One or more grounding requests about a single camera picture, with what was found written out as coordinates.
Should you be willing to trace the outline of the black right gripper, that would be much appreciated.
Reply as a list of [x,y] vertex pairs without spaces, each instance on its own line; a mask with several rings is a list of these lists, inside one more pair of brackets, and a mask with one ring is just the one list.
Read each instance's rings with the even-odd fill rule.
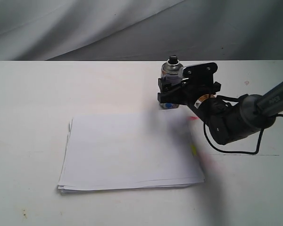
[[177,81],[158,78],[158,102],[185,105],[195,113],[220,113],[221,100],[215,94],[220,91],[221,84],[214,82],[213,75],[182,73],[183,80]]

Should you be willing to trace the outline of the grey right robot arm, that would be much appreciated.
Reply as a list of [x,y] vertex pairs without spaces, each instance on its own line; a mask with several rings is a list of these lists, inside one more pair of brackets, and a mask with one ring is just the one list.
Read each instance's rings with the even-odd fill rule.
[[158,79],[160,103],[189,107],[208,126],[219,145],[243,139],[273,125],[283,111],[283,82],[261,95],[239,98],[216,95],[221,85],[213,81],[213,74],[184,76],[176,85]]

